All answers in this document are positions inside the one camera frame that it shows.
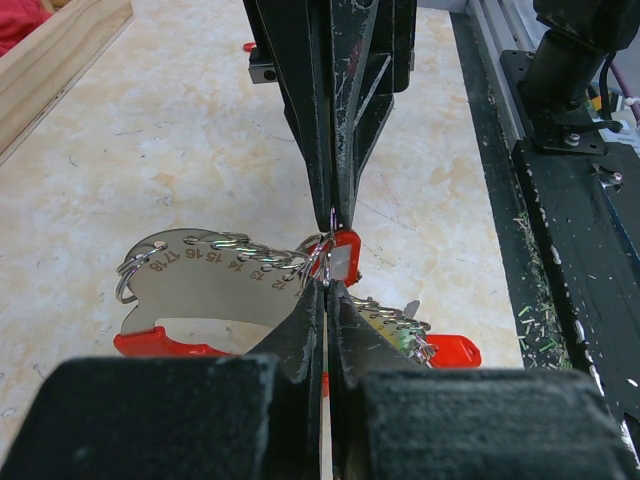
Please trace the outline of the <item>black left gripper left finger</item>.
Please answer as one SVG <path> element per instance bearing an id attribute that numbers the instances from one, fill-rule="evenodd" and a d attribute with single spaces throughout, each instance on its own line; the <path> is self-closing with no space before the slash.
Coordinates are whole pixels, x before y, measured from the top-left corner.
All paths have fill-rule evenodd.
<path id="1" fill-rule="evenodd" d="M 86 357 L 44 381 L 5 479 L 316 479 L 324 290 L 241 356 Z"/>

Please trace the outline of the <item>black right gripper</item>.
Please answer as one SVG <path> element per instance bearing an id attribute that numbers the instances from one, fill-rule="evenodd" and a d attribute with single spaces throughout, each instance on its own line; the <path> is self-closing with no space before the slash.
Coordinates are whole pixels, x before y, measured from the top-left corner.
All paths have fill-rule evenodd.
<path id="1" fill-rule="evenodd" d="M 279 83 L 318 229 L 353 223 L 362 172 L 414 65 L 415 1 L 245 1 L 254 84 Z M 332 187 L 330 160 L 333 128 Z"/>

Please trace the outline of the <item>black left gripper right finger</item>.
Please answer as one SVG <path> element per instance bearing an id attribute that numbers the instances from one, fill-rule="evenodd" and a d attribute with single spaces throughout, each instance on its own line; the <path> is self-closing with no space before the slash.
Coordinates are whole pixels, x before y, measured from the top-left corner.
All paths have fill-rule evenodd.
<path id="1" fill-rule="evenodd" d="M 431 369 L 327 290 L 338 479 L 635 479 L 591 379 L 576 371 Z"/>

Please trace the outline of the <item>keys with coloured tags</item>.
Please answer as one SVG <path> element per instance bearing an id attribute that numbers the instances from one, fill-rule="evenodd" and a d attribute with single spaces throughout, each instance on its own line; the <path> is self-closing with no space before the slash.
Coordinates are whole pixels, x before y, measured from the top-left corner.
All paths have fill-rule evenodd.
<path id="1" fill-rule="evenodd" d="M 358 313 L 394 348 L 416 363 L 438 369 L 473 369 L 482 364 L 480 349 L 467 337 L 433 334 L 431 325 L 415 319 L 419 300 L 404 309 L 381 305 L 371 297 L 351 296 Z"/>

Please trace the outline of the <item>metal key organizer red handle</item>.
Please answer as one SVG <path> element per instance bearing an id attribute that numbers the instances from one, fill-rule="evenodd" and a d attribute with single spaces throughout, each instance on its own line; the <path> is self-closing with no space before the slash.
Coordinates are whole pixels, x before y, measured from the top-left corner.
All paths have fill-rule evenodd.
<path id="1" fill-rule="evenodd" d="M 244 233 L 180 228 L 150 235 L 125 255 L 115 295 L 134 307 L 114 337 L 125 356 L 220 356 L 203 342 L 171 339 L 161 319 L 220 319 L 275 328 L 305 288 L 318 256 L 277 250 Z"/>

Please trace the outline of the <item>key with solid red tag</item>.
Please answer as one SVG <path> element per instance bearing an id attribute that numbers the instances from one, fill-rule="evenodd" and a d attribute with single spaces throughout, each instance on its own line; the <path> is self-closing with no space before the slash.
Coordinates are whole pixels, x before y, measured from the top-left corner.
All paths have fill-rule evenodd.
<path id="1" fill-rule="evenodd" d="M 307 271 L 313 278 L 342 281 L 346 287 L 354 285 L 361 278 L 361 239 L 353 230 L 339 230 L 332 237 L 311 235 L 296 250 L 310 256 L 311 266 Z"/>

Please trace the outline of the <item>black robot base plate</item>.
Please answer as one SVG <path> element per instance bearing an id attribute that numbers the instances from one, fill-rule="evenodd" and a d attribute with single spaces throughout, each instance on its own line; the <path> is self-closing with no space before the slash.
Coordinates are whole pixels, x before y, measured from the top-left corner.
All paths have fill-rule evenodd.
<path id="1" fill-rule="evenodd" d="M 550 110 L 524 93 L 546 32 L 501 63 L 524 137 L 509 151 L 468 1 L 451 20 L 487 176 L 523 364 L 589 374 L 622 431 L 639 436 L 639 156 L 620 140 L 618 97 L 595 75 L 581 105 Z"/>

